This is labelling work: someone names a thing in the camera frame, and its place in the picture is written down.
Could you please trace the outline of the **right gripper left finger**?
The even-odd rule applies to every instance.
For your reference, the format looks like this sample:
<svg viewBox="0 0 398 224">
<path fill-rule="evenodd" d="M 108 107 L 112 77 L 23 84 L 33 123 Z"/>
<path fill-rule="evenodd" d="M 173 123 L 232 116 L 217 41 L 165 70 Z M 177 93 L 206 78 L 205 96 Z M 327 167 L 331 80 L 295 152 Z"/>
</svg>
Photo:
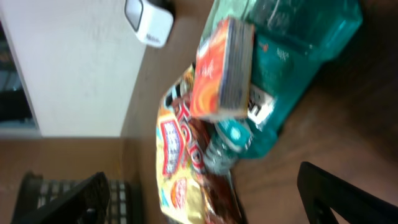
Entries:
<svg viewBox="0 0 398 224">
<path fill-rule="evenodd" d="M 50 193 L 40 193 L 42 186 L 41 175 L 25 174 L 12 223 L 105 223 L 110 189 L 104 172 L 82 180 L 54 199 Z"/>
</svg>

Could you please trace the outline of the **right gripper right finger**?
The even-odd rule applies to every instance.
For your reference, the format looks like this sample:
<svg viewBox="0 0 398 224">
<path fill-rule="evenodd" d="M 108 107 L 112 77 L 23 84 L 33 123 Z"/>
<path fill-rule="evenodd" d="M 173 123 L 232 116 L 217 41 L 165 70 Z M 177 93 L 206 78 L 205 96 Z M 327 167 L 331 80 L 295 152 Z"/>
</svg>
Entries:
<svg viewBox="0 0 398 224">
<path fill-rule="evenodd" d="M 297 187 L 309 223 L 337 223 L 334 212 L 348 223 L 397 223 L 397 207 L 335 175 L 302 162 Z"/>
</svg>

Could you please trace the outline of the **yellow snack bag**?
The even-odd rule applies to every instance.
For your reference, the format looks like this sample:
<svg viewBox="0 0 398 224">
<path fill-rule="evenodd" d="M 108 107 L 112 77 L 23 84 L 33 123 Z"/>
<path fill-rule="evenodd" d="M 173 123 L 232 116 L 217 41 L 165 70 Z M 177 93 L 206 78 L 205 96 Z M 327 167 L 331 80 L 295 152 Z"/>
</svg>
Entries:
<svg viewBox="0 0 398 224">
<path fill-rule="evenodd" d="M 186 150 L 186 140 L 167 98 L 191 94 L 195 79 L 194 66 L 169 88 L 159 104 L 156 122 L 156 177 L 160 209 L 177 223 L 205 223 L 195 171 Z"/>
</svg>

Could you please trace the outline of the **brown Top chocolate bar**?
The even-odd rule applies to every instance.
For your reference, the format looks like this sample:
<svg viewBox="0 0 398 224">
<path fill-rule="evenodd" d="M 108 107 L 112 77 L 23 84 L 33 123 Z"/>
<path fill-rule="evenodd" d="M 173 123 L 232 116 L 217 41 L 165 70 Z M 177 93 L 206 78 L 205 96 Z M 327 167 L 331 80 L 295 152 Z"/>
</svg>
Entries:
<svg viewBox="0 0 398 224">
<path fill-rule="evenodd" d="M 195 171 L 205 223 L 244 223 L 239 200 L 233 187 L 230 168 L 238 156 L 229 150 L 212 124 L 191 115 L 190 94 L 172 99 L 173 108 L 186 140 L 186 150 Z"/>
</svg>

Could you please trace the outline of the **orange snack packet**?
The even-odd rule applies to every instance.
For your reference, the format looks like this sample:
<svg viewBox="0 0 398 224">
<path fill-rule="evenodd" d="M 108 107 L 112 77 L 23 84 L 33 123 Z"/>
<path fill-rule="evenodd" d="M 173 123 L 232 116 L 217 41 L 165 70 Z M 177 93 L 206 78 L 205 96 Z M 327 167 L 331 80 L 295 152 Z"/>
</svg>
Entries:
<svg viewBox="0 0 398 224">
<path fill-rule="evenodd" d="M 197 50 L 191 115 L 220 121 L 248 116 L 254 26 L 229 17 Z"/>
</svg>

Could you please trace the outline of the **blue mouthwash bottle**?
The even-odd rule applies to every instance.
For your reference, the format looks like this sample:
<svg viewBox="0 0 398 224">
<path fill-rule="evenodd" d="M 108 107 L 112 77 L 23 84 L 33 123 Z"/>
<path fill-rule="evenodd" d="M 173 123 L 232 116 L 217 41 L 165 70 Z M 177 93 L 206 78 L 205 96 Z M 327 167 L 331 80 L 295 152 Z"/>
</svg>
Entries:
<svg viewBox="0 0 398 224">
<path fill-rule="evenodd" d="M 319 68 L 339 56 L 363 21 L 358 0 L 261 0 L 255 27 L 248 116 L 215 124 L 240 159 L 264 157 Z"/>
</svg>

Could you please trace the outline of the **teal wet wipes pack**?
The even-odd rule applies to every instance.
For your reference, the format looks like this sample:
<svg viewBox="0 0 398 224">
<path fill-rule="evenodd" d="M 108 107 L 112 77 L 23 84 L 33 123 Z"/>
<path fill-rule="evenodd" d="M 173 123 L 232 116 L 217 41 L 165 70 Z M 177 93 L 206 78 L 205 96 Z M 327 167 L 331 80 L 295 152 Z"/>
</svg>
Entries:
<svg viewBox="0 0 398 224">
<path fill-rule="evenodd" d="M 255 3 L 256 0 L 214 0 L 200 38 L 200 43 L 211 35 L 219 21 L 227 17 L 246 20 Z"/>
</svg>

